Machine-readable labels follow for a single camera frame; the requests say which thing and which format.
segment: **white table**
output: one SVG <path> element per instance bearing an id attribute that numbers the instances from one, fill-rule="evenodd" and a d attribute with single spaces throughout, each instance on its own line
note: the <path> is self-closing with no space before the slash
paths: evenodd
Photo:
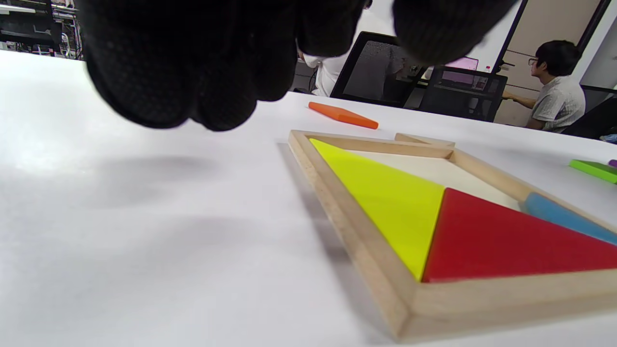
<path id="1" fill-rule="evenodd" d="M 443 138 L 617 224 L 617 186 L 566 167 L 598 141 L 288 94 L 241 128 L 123 120 L 81 62 L 0 52 L 0 345 L 390 345 L 286 139 Z M 381 123 L 337 123 L 310 100 Z M 426 346 L 613 346 L 617 314 Z"/>
<path id="2" fill-rule="evenodd" d="M 11 12 L 36 13 L 34 9 L 0 4 L 0 14 L 10 14 Z"/>

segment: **man's arm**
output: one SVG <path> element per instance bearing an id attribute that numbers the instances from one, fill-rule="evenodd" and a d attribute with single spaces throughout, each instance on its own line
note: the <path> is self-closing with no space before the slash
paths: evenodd
<path id="1" fill-rule="evenodd" d="M 534 119 L 534 118 L 530 118 L 529 121 L 527 122 L 527 125 L 525 125 L 525 127 L 527 129 L 542 130 L 544 128 L 545 124 L 546 124 L 546 122 L 543 122 L 541 120 L 537 120 L 537 119 Z"/>
<path id="2" fill-rule="evenodd" d="M 519 104 L 527 107 L 528 109 L 532 109 L 536 105 L 536 100 L 534 99 L 523 98 L 522 96 L 514 95 L 507 91 L 503 92 L 502 98 L 504 98 L 505 100 L 512 100 L 518 102 Z"/>

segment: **red triangle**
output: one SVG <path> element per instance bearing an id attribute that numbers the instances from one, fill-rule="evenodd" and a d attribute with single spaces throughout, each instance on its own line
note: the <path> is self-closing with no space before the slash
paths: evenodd
<path id="1" fill-rule="evenodd" d="M 617 268 L 617 247 L 447 188 L 423 282 Z"/>

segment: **gloved hand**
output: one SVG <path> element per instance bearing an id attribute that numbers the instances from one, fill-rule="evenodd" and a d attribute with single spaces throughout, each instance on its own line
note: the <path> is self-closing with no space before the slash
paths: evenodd
<path id="1" fill-rule="evenodd" d="M 516 0 L 395 0 L 402 46 L 426 65 L 464 56 Z M 79 0 L 88 71 L 126 119 L 188 118 L 231 130 L 257 100 L 291 87 L 296 43 L 312 56 L 350 49 L 365 0 Z"/>

